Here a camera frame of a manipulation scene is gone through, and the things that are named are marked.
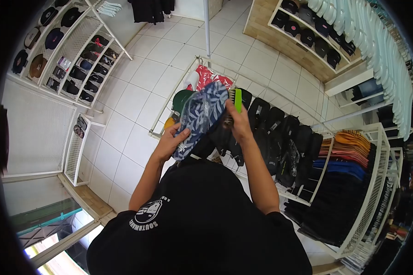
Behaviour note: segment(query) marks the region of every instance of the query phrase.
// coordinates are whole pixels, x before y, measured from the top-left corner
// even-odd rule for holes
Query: brown cap
[[[46,63],[47,63],[47,60],[43,57],[43,54],[40,54],[34,57],[31,63],[31,67],[29,69],[29,75],[31,77],[39,78],[41,76],[41,72],[43,71]]]

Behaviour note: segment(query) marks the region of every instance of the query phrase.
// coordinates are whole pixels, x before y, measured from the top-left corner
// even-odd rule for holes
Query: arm
[[[153,154],[151,154],[151,157],[145,166],[144,173],[142,174],[138,185],[133,191],[130,202],[128,203],[129,210],[138,211],[144,203],[149,201],[161,178],[164,163],[170,159],[171,154],[176,150],[177,145],[187,139],[190,135],[190,130],[185,129],[177,137],[174,137],[180,125],[180,123],[177,123],[165,130],[158,146],[156,146],[156,149]]]
[[[280,212],[277,188],[252,135],[245,107],[242,106],[242,112],[238,113],[231,100],[228,100],[226,109],[234,120],[232,135],[242,147],[252,201],[264,214]]]

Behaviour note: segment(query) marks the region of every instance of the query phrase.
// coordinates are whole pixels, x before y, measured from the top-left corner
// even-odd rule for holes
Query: black t-shirt stack
[[[312,274],[292,223],[264,215],[218,163],[172,167],[138,212],[118,214],[87,252],[99,274]]]

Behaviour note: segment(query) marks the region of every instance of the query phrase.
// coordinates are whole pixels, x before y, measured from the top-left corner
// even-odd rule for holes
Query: hanging clothes
[[[174,0],[128,0],[132,4],[135,23],[164,22],[164,13],[174,11]]]

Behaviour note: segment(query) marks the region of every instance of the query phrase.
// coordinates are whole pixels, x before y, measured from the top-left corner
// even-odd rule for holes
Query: hand
[[[164,134],[161,137],[161,140],[156,146],[153,154],[151,154],[150,159],[156,159],[159,162],[166,162],[170,159],[173,152],[176,150],[176,147],[182,141],[186,140],[190,135],[190,129],[183,130],[177,137],[174,137],[177,129],[181,126],[180,123],[176,123],[165,129]]]
[[[240,145],[243,145],[248,140],[254,139],[251,127],[249,125],[248,113],[245,109],[245,106],[242,105],[242,111],[241,113],[238,113],[236,107],[234,106],[234,103],[232,103],[230,99],[227,99],[225,102],[225,107],[234,120],[232,135],[234,136],[236,141]]]

